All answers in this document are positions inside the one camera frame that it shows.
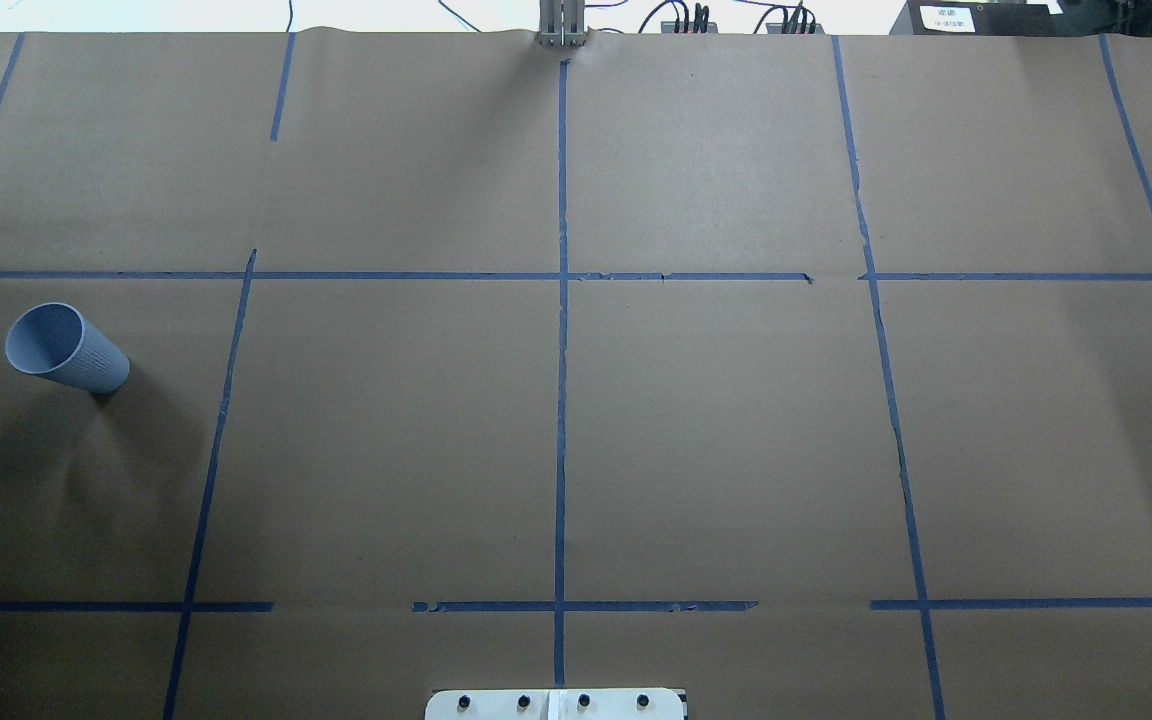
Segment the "aluminium frame post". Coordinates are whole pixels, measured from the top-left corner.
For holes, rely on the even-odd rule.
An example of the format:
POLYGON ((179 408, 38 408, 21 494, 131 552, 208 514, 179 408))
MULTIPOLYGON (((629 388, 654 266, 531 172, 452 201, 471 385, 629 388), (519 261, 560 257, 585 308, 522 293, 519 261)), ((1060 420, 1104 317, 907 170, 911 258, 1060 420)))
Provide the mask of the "aluminium frame post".
POLYGON ((543 47, 581 47, 588 41, 585 0, 538 1, 536 40, 543 47))

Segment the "white pedestal base plate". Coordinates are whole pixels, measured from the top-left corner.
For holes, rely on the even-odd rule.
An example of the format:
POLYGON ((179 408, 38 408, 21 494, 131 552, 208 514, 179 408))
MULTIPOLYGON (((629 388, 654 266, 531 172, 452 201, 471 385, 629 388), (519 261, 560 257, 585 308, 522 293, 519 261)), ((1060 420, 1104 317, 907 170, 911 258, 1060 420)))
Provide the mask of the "white pedestal base plate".
POLYGON ((685 692, 664 687, 457 689, 431 694, 425 719, 687 719, 685 692))

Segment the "blue ribbed cup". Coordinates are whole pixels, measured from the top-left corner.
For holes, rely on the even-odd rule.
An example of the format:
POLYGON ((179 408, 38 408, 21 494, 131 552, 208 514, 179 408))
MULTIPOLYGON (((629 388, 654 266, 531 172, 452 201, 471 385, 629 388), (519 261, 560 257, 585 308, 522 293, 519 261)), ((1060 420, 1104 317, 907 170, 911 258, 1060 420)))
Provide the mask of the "blue ribbed cup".
POLYGON ((76 306, 50 302, 18 316, 6 333, 6 361, 18 373, 111 395, 131 377, 131 361, 76 306))

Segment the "black box with label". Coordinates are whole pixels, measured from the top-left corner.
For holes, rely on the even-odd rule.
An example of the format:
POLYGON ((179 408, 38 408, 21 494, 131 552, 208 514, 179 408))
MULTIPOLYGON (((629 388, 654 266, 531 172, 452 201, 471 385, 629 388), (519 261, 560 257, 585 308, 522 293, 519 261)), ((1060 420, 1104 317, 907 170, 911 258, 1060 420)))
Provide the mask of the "black box with label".
POLYGON ((890 36, 1062 37, 1047 3, 1026 1, 905 1, 890 36))

